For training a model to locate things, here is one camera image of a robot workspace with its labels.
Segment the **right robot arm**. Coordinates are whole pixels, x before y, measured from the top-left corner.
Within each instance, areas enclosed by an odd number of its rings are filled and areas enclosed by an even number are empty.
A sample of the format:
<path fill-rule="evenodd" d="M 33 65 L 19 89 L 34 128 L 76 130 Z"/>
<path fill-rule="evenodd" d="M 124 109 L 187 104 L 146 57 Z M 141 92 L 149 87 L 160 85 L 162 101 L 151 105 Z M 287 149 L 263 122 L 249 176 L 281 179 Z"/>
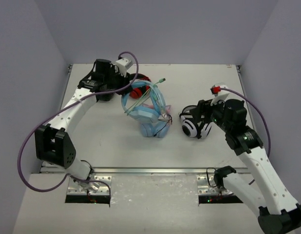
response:
<path fill-rule="evenodd" d="M 265 234 L 286 234 L 301 227 L 301 204 L 276 173 L 256 131 L 247 126 L 244 102 L 201 100 L 189 112 L 196 121 L 213 122 L 224 131 L 228 146 L 248 168 L 259 190 L 231 166 L 215 171 L 216 186 L 233 192 L 253 212 Z"/>

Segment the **light blue headphones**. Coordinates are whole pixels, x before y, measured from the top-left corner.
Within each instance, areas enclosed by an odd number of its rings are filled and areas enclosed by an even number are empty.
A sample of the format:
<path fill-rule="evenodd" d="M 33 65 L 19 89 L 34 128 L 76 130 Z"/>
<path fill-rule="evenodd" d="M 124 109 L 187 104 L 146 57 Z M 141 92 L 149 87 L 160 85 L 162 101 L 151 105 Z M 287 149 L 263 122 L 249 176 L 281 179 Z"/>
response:
<path fill-rule="evenodd" d="M 138 81 L 132 84 L 132 88 L 139 88 L 142 86 L 149 86 L 149 97 L 152 101 L 153 108 L 143 106 L 142 104 L 134 104 L 130 108 L 126 108 L 126 104 L 130 94 L 121 97 L 121 105 L 124 113 L 135 119 L 140 123 L 156 123 L 160 117 L 166 118 L 168 113 L 166 111 L 166 102 L 163 94 L 158 89 L 157 84 L 150 81 Z"/>

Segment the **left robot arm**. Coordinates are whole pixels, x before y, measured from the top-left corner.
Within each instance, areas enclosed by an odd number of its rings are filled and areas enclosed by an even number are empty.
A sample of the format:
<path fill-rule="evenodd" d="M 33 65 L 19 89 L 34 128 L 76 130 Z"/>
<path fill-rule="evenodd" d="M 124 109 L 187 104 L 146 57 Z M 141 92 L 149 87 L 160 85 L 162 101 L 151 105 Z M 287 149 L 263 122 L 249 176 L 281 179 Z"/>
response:
<path fill-rule="evenodd" d="M 92 106 L 100 99 L 109 100 L 112 90 L 129 84 L 131 78 L 127 70 L 132 65 L 133 61 L 128 58 L 120 58 L 115 63 L 97 59 L 61 113 L 35 130 L 37 158 L 64 169 L 75 178 L 87 180 L 91 168 L 77 158 L 71 136 Z"/>

